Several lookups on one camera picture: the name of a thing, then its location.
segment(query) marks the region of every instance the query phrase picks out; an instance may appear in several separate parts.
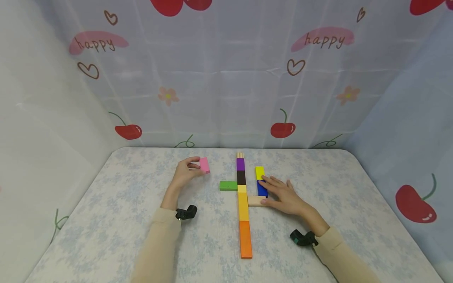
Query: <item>green block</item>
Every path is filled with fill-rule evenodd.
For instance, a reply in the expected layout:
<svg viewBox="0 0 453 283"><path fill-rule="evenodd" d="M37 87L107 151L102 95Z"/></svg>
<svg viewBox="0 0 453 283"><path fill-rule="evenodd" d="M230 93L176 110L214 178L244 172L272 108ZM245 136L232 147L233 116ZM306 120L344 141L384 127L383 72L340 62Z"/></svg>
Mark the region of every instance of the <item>green block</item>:
<svg viewBox="0 0 453 283"><path fill-rule="evenodd" d="M237 182L236 181L220 181L220 190L237 192Z"/></svg>

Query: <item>beige sleeve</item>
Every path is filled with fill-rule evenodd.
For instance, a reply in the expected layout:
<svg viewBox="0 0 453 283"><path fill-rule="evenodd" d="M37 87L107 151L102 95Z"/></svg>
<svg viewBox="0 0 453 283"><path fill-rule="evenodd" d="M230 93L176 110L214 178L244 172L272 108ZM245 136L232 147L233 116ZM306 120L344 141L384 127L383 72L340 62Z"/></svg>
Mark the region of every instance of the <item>beige sleeve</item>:
<svg viewBox="0 0 453 283"><path fill-rule="evenodd" d="M337 229L330 227L314 250L339 283L379 283L376 274L343 241Z"/></svg>
<svg viewBox="0 0 453 283"><path fill-rule="evenodd" d="M181 221L175 215L173 210L156 210L135 262L131 283L172 282L175 247L181 232Z"/></svg>

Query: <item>finger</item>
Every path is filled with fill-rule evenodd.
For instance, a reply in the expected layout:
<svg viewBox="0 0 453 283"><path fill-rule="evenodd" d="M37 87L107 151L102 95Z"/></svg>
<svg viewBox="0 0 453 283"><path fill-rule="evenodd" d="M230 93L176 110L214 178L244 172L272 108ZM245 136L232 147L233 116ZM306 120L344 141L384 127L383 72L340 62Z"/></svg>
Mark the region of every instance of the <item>finger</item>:
<svg viewBox="0 0 453 283"><path fill-rule="evenodd" d="M291 184L291 180L286 181L286 185L288 186L288 188L294 191L293 184Z"/></svg>
<svg viewBox="0 0 453 283"><path fill-rule="evenodd" d="M192 169L190 170L191 174L193 177L199 177L199 176L203 176L204 174L206 174L203 170L201 169Z"/></svg>
<svg viewBox="0 0 453 283"><path fill-rule="evenodd" d="M263 182L261 180L258 181L258 183L260 183L260 185L262 185L266 190L270 191L270 192L273 192L274 194L277 194L277 187L275 186L272 186L271 184L268 184L266 182Z"/></svg>
<svg viewBox="0 0 453 283"><path fill-rule="evenodd" d="M284 183L282 181L280 181L279 179L275 178L274 176L271 176L270 178L272 180L276 181L279 185L283 185L284 186Z"/></svg>
<svg viewBox="0 0 453 283"><path fill-rule="evenodd" d="M269 183L269 184L271 184L272 186L275 186L275 187L276 187L276 186L279 185L278 182L272 180L272 179L269 178L269 177L266 177L266 176L264 176L264 175L263 175L262 177L263 177L263 180L266 181L266 183Z"/></svg>
<svg viewBox="0 0 453 283"><path fill-rule="evenodd" d="M200 165L193 164L193 163L187 164L187 167L189 167L189 168L195 168L195 169L200 169L200 168L201 168Z"/></svg>
<svg viewBox="0 0 453 283"><path fill-rule="evenodd" d="M198 161L200 161L200 157L199 156L192 156L192 157L186 158L184 160L181 160L181 162L185 163L185 164L189 164L191 162L198 162Z"/></svg>
<svg viewBox="0 0 453 283"><path fill-rule="evenodd" d="M279 202L279 201L274 201L273 199L270 198L265 198L264 200L261 200L261 204L264 204L265 206L270 206L278 210L282 210L284 207L284 204Z"/></svg>

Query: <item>purple block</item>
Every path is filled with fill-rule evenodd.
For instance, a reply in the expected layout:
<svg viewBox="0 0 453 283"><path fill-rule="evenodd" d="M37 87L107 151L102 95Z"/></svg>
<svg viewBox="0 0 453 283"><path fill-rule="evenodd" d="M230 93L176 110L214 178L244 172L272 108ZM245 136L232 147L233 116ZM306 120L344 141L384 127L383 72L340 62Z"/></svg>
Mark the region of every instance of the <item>purple block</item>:
<svg viewBox="0 0 453 283"><path fill-rule="evenodd" d="M236 171L245 171L246 163L243 158L236 158Z"/></svg>

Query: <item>fabric wall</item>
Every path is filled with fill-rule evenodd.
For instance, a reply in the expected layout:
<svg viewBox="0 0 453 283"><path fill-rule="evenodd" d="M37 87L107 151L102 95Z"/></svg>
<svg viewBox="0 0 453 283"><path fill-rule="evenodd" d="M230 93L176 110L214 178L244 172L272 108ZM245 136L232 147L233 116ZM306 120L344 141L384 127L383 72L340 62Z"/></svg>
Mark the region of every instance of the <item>fabric wall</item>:
<svg viewBox="0 0 453 283"><path fill-rule="evenodd" d="M23 282L124 146L37 5L0 2L0 282Z"/></svg>
<svg viewBox="0 0 453 283"><path fill-rule="evenodd" d="M321 148L448 10L420 2L67 0L48 17L131 146Z"/></svg>
<svg viewBox="0 0 453 283"><path fill-rule="evenodd" d="M453 282L452 27L446 14L346 145L445 282Z"/></svg>

